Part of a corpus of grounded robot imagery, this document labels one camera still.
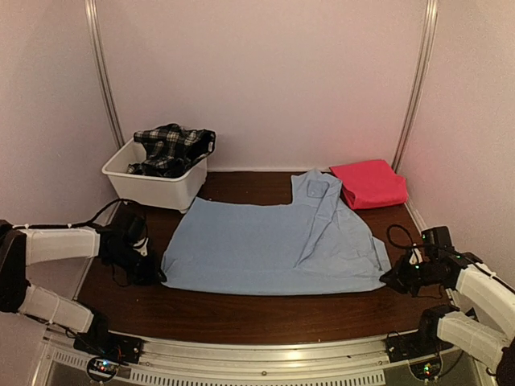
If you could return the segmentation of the light blue shirt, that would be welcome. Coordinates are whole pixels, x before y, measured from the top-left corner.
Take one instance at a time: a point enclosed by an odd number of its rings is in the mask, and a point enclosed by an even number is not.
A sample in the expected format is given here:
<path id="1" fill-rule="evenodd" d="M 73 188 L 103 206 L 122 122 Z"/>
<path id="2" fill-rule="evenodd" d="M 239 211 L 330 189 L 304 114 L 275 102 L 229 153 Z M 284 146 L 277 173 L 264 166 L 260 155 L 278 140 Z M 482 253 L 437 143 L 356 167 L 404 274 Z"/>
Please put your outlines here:
<path id="1" fill-rule="evenodd" d="M 381 288 L 385 244 L 341 199 L 336 177 L 290 180 L 288 204 L 195 199 L 163 255 L 165 285 L 213 294 L 297 296 Z"/>

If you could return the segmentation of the pink trousers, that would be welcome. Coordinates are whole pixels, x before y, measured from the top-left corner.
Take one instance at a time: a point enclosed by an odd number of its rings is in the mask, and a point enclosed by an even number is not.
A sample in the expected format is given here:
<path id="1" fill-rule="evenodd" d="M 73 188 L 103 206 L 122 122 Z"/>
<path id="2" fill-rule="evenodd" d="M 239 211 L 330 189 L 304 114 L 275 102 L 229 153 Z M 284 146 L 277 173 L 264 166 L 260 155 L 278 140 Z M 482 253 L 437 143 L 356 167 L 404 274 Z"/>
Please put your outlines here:
<path id="1" fill-rule="evenodd" d="M 344 198 L 352 210 L 402 205 L 409 198 L 406 179 L 386 160 L 331 166 L 329 170 L 342 182 Z"/>

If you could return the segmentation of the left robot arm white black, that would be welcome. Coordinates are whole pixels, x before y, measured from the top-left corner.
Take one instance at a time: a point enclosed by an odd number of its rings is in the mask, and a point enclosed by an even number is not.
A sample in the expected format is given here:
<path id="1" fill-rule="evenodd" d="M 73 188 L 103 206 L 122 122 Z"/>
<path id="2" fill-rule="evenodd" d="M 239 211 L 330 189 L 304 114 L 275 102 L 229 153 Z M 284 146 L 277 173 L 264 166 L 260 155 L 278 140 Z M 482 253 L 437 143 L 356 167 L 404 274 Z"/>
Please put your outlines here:
<path id="1" fill-rule="evenodd" d="M 85 345 L 99 357 L 115 351 L 115 338 L 103 317 L 78 302 L 30 283 L 27 267 L 53 261 L 98 258 L 120 268 L 128 285 L 155 285 L 166 280 L 149 246 L 145 220 L 99 225 L 1 222 L 1 311 L 22 314 L 84 334 Z"/>

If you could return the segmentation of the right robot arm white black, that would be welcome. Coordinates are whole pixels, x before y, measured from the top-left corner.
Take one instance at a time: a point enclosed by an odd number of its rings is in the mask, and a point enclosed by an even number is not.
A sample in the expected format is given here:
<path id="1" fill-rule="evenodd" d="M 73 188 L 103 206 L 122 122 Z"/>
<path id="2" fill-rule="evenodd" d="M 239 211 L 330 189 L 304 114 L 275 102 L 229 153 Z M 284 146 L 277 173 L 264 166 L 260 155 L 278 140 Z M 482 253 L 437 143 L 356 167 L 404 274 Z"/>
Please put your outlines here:
<path id="1" fill-rule="evenodd" d="M 450 344 L 481 362 L 497 384 L 514 383 L 514 290 L 475 255 L 447 253 L 414 265 L 405 258 L 380 280 L 390 289 L 412 297 L 423 286 L 452 290 L 495 323 L 494 327 L 484 325 L 450 304 L 426 309 L 415 332 L 386 339 L 390 361 L 437 355 L 443 344 Z"/>

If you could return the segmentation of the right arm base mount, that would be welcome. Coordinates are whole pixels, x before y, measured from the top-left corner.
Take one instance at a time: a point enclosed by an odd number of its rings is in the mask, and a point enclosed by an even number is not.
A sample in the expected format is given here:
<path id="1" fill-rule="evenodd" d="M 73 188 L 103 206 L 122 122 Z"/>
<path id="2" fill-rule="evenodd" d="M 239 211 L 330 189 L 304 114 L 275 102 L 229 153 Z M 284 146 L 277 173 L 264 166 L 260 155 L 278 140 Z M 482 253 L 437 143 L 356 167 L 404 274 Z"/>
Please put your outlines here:
<path id="1" fill-rule="evenodd" d="M 416 331 L 391 331 L 383 342 L 390 363 L 406 361 L 411 375 L 426 384 L 444 374 L 443 352 L 453 348 L 435 335 L 427 320 L 422 320 Z"/>

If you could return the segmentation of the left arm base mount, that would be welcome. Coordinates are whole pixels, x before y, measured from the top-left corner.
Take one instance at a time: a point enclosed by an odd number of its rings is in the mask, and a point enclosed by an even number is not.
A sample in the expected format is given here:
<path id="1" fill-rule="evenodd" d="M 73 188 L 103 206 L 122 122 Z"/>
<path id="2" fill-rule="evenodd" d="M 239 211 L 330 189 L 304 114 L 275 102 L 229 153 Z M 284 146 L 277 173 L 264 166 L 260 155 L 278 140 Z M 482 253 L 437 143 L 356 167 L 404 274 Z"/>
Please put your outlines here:
<path id="1" fill-rule="evenodd" d="M 138 364 L 143 340 L 131 335 L 109 331 L 106 325 L 92 325 L 85 333 L 69 332 L 73 348 L 93 357 L 87 360 L 85 372 L 89 379 L 105 384 L 118 377 L 128 377 L 130 365 Z"/>

